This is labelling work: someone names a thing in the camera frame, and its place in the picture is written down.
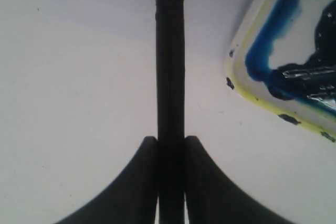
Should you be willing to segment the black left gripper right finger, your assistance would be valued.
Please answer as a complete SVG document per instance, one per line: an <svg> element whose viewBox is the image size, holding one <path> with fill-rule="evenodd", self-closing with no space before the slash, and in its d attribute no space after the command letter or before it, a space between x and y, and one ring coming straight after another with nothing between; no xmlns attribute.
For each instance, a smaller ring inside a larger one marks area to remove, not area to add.
<svg viewBox="0 0 336 224"><path fill-rule="evenodd" d="M185 172L190 223L289 223L234 184L196 136L185 139Z"/></svg>

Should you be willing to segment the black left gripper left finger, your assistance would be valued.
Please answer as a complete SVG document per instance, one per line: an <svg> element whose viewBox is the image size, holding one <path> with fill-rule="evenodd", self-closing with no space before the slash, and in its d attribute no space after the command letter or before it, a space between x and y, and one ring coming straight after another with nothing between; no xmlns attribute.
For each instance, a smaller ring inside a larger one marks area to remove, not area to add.
<svg viewBox="0 0 336 224"><path fill-rule="evenodd" d="M147 136L118 177L59 223L154 223L158 198L156 138Z"/></svg>

